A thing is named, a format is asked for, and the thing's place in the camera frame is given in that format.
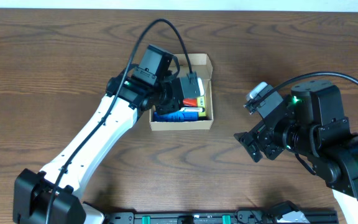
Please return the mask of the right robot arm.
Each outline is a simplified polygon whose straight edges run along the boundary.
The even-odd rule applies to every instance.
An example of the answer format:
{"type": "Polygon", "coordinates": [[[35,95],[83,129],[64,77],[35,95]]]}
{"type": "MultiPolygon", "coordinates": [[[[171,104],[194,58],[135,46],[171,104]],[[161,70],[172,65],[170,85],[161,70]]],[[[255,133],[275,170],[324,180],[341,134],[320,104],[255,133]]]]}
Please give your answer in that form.
{"type": "Polygon", "coordinates": [[[248,132],[236,133],[254,162],[295,155],[306,170],[323,179],[348,223],[358,223],[358,133],[350,130],[341,92],[329,80],[294,85],[281,96],[265,82],[247,96],[245,107],[262,120],[248,132]]]}

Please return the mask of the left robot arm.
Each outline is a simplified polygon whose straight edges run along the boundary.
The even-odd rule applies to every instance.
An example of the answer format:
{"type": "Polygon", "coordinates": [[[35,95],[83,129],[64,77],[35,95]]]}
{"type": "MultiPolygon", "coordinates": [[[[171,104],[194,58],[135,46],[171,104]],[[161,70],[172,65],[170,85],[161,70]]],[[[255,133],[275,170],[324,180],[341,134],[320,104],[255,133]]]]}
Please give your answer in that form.
{"type": "Polygon", "coordinates": [[[86,186],[113,145],[142,114],[181,110],[185,98],[204,95],[203,81],[177,56],[149,45],[140,63],[112,77],[82,130],[38,173],[24,169],[14,182],[14,223],[106,223],[106,215],[81,201],[86,186]]]}

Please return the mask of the blue plastic holder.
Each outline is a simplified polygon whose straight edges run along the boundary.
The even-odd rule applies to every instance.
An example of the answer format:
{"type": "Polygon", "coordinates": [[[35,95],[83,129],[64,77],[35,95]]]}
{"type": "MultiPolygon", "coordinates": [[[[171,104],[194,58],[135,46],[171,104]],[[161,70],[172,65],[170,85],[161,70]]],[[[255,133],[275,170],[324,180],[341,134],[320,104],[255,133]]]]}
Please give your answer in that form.
{"type": "Polygon", "coordinates": [[[174,113],[158,115],[156,112],[153,114],[153,119],[155,122],[187,122],[187,121],[197,121],[198,113],[197,112],[181,112],[177,111],[174,113]]]}

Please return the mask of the yellow highlighter marker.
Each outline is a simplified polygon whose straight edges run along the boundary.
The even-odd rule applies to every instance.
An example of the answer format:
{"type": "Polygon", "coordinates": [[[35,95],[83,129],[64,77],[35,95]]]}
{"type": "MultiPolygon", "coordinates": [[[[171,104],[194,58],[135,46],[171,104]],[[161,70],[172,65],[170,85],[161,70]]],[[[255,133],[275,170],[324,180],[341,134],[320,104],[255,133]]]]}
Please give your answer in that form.
{"type": "Polygon", "coordinates": [[[208,117],[206,111],[206,101],[204,96],[197,97],[197,107],[202,109],[202,111],[198,113],[199,120],[206,120],[208,117]]]}

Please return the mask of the red stapler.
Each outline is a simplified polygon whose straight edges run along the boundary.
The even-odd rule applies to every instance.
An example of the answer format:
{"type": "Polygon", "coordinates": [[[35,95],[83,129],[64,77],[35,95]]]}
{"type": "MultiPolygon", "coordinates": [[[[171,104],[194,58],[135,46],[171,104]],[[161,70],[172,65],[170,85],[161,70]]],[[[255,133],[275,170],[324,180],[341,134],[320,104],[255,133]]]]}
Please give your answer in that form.
{"type": "Polygon", "coordinates": [[[187,107],[197,107],[197,99],[196,98],[185,98],[183,100],[183,105],[187,107]]]}

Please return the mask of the black cap whiteboard marker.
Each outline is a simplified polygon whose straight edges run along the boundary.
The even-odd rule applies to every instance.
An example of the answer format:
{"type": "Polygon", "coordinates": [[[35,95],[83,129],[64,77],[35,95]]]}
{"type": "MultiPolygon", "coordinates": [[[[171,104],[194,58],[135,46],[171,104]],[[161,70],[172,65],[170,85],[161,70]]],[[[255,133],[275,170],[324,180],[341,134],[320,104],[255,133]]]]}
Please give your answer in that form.
{"type": "Polygon", "coordinates": [[[202,107],[182,107],[180,111],[187,113],[203,113],[205,112],[205,109],[202,107]]]}

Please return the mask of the cardboard box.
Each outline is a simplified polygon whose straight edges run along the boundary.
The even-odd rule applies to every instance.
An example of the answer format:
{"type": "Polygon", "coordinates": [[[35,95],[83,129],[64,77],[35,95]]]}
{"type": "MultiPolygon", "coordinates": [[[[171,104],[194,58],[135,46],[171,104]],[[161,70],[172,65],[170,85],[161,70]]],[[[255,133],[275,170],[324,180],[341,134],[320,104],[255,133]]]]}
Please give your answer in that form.
{"type": "Polygon", "coordinates": [[[198,121],[159,122],[154,121],[155,108],[149,110],[149,124],[153,131],[208,130],[214,121],[211,78],[213,65],[208,54],[188,54],[192,70],[202,79],[206,118],[198,121]]]}

